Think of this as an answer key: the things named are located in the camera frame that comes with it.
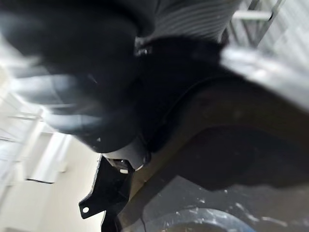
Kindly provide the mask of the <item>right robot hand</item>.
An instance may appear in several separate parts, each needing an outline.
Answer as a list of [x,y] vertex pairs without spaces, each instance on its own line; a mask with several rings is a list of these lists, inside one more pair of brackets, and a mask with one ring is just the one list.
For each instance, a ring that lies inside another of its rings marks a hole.
[[120,169],[148,161],[164,120],[219,66],[239,0],[3,0],[0,62],[47,124]]

